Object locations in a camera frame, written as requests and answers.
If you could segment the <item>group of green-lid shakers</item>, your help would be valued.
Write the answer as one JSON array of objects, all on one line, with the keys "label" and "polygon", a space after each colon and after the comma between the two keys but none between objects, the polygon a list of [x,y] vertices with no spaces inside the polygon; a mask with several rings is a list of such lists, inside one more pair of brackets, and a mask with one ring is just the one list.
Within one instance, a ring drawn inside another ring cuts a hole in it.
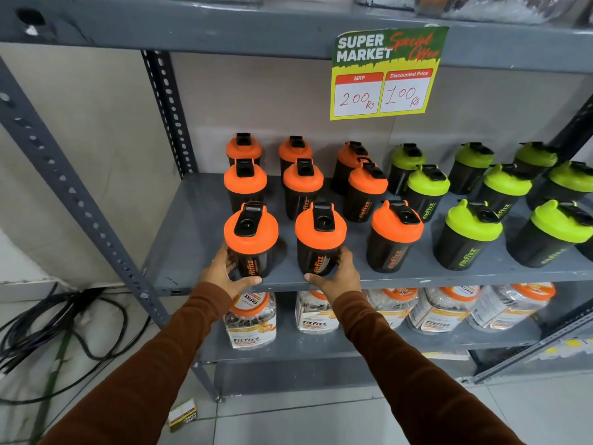
[{"label": "group of green-lid shakers", "polygon": [[519,264],[542,268],[568,249],[593,239],[593,216],[578,202],[593,193],[593,167],[567,161],[554,167],[557,153],[541,142],[523,143],[510,164],[492,164],[493,151],[480,142],[467,142],[455,156],[450,176],[426,164],[415,143],[402,143],[391,155],[389,191],[411,201],[424,224],[445,194],[470,194],[445,216],[434,257],[446,269],[469,269],[478,255],[503,232],[502,219],[522,197],[532,213],[507,251]]}]

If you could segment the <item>yellow shelf labels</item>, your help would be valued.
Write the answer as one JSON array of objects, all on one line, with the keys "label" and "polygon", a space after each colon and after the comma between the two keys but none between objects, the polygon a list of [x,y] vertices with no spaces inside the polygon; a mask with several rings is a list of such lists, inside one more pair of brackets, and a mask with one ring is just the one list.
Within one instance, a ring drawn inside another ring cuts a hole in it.
[{"label": "yellow shelf labels", "polygon": [[593,354],[593,338],[561,341],[541,352],[537,359],[569,358],[579,353]]}]

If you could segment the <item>group of orange-lid shakers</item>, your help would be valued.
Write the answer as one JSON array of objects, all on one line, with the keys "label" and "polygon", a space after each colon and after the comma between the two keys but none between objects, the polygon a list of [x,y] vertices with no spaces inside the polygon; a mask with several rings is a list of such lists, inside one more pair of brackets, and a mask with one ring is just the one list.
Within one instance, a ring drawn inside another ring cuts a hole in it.
[{"label": "group of orange-lid shakers", "polygon": [[[250,133],[237,133],[227,144],[226,155],[230,166],[224,173],[224,186],[233,214],[248,201],[265,204],[268,178],[260,166],[259,142]],[[297,216],[313,201],[323,201],[320,194],[325,178],[314,163],[312,148],[302,136],[289,136],[279,147],[279,159],[286,217],[294,222],[295,231]],[[346,223],[371,221],[366,260],[379,273],[394,273],[401,267],[411,246],[421,238],[425,225],[411,207],[411,201],[381,201],[387,185],[385,174],[368,158],[367,150],[359,142],[347,142],[339,150],[331,187],[346,197],[340,215]]]}]

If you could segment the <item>person's right forearm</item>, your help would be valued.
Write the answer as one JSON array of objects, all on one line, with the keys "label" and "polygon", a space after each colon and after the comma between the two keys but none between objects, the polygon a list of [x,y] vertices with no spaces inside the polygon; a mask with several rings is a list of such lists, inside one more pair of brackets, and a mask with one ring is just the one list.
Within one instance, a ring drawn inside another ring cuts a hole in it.
[{"label": "person's right forearm", "polygon": [[344,292],[331,304],[410,445],[525,445],[477,397],[391,329],[363,293]]}]

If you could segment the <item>person's left forearm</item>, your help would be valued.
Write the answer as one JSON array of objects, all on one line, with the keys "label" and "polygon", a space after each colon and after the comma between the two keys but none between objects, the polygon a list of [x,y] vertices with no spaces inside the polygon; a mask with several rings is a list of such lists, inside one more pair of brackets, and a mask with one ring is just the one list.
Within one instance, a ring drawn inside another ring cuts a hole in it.
[{"label": "person's left forearm", "polygon": [[199,283],[168,324],[83,397],[39,445],[156,445],[214,322],[236,295]]}]

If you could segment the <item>grey metal shelf rack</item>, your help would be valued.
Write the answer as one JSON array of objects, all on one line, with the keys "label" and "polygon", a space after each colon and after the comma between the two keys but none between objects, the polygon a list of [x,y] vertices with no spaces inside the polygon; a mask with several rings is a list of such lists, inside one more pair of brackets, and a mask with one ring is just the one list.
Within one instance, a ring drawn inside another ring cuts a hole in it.
[{"label": "grey metal shelf rack", "polygon": [[[165,52],[189,56],[197,68],[193,81],[196,102],[203,111],[221,106],[224,120],[238,124],[231,105],[238,95],[224,96],[214,107],[212,65],[197,63],[195,56],[254,61],[271,82],[263,86],[270,96],[250,97],[249,112],[265,126],[278,128],[281,119],[295,126],[301,114],[315,123],[327,104],[322,90],[329,87],[327,72],[330,48],[339,34],[353,29],[377,29],[402,24],[404,28],[441,25],[444,19],[418,17],[408,12],[365,7],[355,2],[313,0],[265,0],[262,5],[208,4],[196,0],[0,0],[0,39],[9,44],[64,46],[82,49],[132,49],[149,47],[149,63]],[[437,102],[429,102],[426,120],[409,134],[433,140],[444,151],[444,141],[462,138],[462,126],[479,128],[467,137],[485,139],[493,147],[527,138],[529,118],[550,107],[560,111],[559,98],[541,95],[542,101],[526,101],[552,89],[544,74],[566,79],[585,74],[593,96],[593,23],[586,28],[562,25],[534,27],[505,23],[450,22],[451,45],[445,46],[445,81],[438,81]],[[222,176],[195,153],[182,171],[182,182],[168,204],[166,216],[152,242],[140,276],[150,303],[188,295],[197,281],[193,268],[206,264],[223,239],[222,216],[230,214]],[[284,211],[284,195],[278,177],[271,177],[267,202],[276,216],[280,239],[276,265],[264,278],[262,289],[281,292],[278,298],[279,336],[271,345],[255,351],[232,349],[222,323],[204,343],[192,371],[217,402],[222,396],[259,395],[313,389],[341,389],[373,385],[362,357],[345,339],[304,335],[288,328],[290,289],[301,290],[305,281],[296,263],[296,238]]]}]

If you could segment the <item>clear plastic wrapped package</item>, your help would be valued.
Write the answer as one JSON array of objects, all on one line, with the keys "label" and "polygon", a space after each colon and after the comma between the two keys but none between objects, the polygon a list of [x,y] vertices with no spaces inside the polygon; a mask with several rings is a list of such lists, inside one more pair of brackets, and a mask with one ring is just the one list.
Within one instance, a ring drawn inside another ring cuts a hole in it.
[{"label": "clear plastic wrapped package", "polygon": [[563,16],[577,0],[414,0],[414,12],[462,21],[539,24]]}]

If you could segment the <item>green yellow price sign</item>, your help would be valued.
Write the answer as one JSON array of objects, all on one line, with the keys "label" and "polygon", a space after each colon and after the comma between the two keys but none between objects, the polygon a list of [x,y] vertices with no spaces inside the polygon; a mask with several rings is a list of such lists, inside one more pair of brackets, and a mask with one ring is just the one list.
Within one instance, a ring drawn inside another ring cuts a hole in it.
[{"label": "green yellow price sign", "polygon": [[449,27],[350,31],[332,48],[330,120],[423,114]]}]

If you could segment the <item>person's left hand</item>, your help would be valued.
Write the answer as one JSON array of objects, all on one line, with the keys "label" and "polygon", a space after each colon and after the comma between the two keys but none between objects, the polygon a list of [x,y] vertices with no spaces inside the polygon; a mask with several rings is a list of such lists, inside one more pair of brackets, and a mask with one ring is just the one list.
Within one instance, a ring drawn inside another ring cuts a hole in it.
[{"label": "person's left hand", "polygon": [[235,299],[241,292],[232,291],[234,281],[230,279],[229,274],[234,267],[235,263],[229,258],[229,247],[226,242],[222,242],[211,264],[203,270],[200,282],[214,284],[223,289],[230,299]]}]

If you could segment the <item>orange-lid black shaker bottle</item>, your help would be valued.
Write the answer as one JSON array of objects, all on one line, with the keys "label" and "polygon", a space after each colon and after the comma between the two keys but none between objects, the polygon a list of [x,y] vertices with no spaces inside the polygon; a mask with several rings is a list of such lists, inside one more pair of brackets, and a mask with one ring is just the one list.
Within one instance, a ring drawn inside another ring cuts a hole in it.
[{"label": "orange-lid black shaker bottle", "polygon": [[241,277],[269,276],[278,238],[278,222],[262,201],[243,203],[224,224],[229,256]]},{"label": "orange-lid black shaker bottle", "polygon": [[337,264],[347,225],[328,201],[313,201],[295,220],[297,262],[303,274],[330,274]]}]

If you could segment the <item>person's right hand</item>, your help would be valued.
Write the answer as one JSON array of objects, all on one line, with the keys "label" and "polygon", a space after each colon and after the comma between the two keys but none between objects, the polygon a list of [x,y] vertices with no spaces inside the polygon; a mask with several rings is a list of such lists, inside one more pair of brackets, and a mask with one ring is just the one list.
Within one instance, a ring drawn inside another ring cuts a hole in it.
[{"label": "person's right hand", "polygon": [[347,292],[361,292],[360,274],[354,266],[352,252],[341,246],[337,257],[336,273],[331,279],[327,279],[330,281],[329,287],[320,290],[332,306],[338,297]]}]

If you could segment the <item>small yellow red carton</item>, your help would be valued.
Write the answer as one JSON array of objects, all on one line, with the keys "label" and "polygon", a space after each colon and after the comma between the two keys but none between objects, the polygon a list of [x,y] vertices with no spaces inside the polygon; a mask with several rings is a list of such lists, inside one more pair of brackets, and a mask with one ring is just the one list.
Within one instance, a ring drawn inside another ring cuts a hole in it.
[{"label": "small yellow red carton", "polygon": [[197,419],[197,406],[194,398],[173,408],[167,418],[168,429],[171,433],[182,428],[184,425]]}]

